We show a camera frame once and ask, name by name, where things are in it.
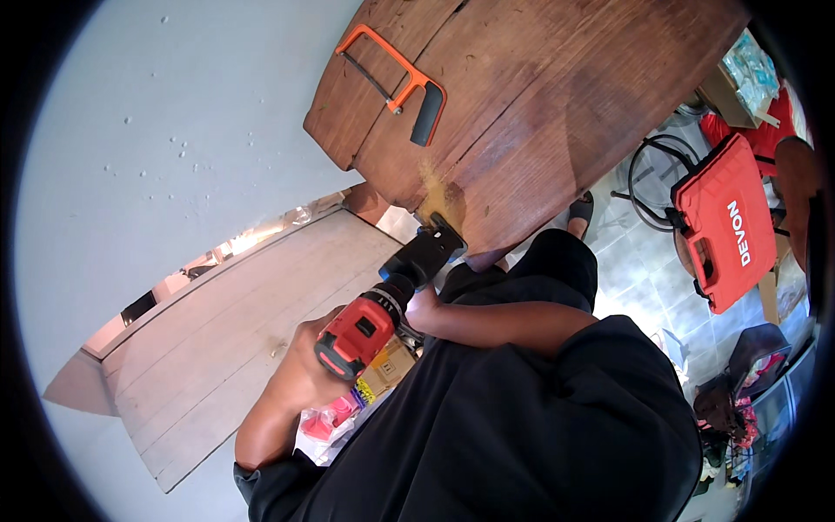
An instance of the black shirt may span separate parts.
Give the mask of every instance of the black shirt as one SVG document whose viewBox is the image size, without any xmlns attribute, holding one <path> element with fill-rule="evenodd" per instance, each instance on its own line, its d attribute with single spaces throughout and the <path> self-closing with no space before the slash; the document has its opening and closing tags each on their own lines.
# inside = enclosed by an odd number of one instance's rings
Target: black shirt
<svg viewBox="0 0 835 522">
<path fill-rule="evenodd" d="M 461 301 L 516 301 L 500 296 L 524 279 Z M 550 301 L 577 297 L 559 284 Z M 252 474 L 235 465 L 252 520 L 363 522 L 673 520 L 700 473 L 675 371 L 625 316 L 578 332 L 553 361 L 430 338 L 329 468 L 298 450 Z"/>
</svg>

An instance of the wooden tabletop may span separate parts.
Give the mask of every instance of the wooden tabletop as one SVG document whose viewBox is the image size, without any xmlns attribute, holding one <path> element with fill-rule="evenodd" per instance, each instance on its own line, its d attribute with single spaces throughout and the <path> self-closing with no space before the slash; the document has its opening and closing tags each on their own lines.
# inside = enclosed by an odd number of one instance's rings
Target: wooden tabletop
<svg viewBox="0 0 835 522">
<path fill-rule="evenodd" d="M 626 157 L 747 21 L 725 0 L 366 0 L 346 34 L 367 24 L 447 91 L 433 141 L 409 141 L 421 89 L 394 115 L 336 55 L 304 128 L 392 205 L 439 211 L 479 270 Z M 390 94 L 407 82 L 367 38 L 348 53 Z"/>
</svg>

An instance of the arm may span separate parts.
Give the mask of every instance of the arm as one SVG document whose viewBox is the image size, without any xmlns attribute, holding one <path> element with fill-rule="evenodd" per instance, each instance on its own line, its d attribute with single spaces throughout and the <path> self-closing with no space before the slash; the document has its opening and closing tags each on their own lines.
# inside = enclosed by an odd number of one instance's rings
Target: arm
<svg viewBox="0 0 835 522">
<path fill-rule="evenodd" d="M 597 322 L 589 313 L 555 302 L 443 304 L 433 288 L 409 302 L 406 316 L 412 327 L 433 337 L 476 348 L 511 342 L 545 356 L 553 356 L 569 337 Z"/>
<path fill-rule="evenodd" d="M 238 428 L 235 461 L 243 469 L 254 471 L 289 457 L 301 410 L 323 406 L 351 391 L 353 382 L 333 375 L 313 352 L 319 332 L 341 309 L 296 329 L 276 373 Z"/>
</svg>

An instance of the red tool case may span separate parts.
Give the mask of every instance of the red tool case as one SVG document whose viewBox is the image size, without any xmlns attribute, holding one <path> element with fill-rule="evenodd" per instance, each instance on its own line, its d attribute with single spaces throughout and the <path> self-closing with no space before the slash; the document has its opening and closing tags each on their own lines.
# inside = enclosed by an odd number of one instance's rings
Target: red tool case
<svg viewBox="0 0 835 522">
<path fill-rule="evenodd" d="M 714 313 L 722 313 L 777 259 L 771 212 L 748 141 L 739 134 L 726 137 L 694 174 L 672 187 L 671 199 L 684 220 L 681 232 L 701 294 Z"/>
</svg>

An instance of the hand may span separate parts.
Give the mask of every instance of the hand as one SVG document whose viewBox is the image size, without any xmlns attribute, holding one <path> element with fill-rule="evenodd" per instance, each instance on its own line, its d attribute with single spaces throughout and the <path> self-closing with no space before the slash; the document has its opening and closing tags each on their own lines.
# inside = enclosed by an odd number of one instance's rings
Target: hand
<svg viewBox="0 0 835 522">
<path fill-rule="evenodd" d="M 351 391 L 354 381 L 334 375 L 322 366 L 313 352 L 319 334 L 342 308 L 344 306 L 336 307 L 320 319 L 299 324 L 287 354 L 267 384 L 265 393 L 298 413 L 305 408 L 325 406 Z"/>
<path fill-rule="evenodd" d="M 406 308 L 406 318 L 409 325 L 423 333 L 430 333 L 435 318 L 443 307 L 443 303 L 435 293 L 435 286 L 428 285 L 415 294 Z"/>
</svg>

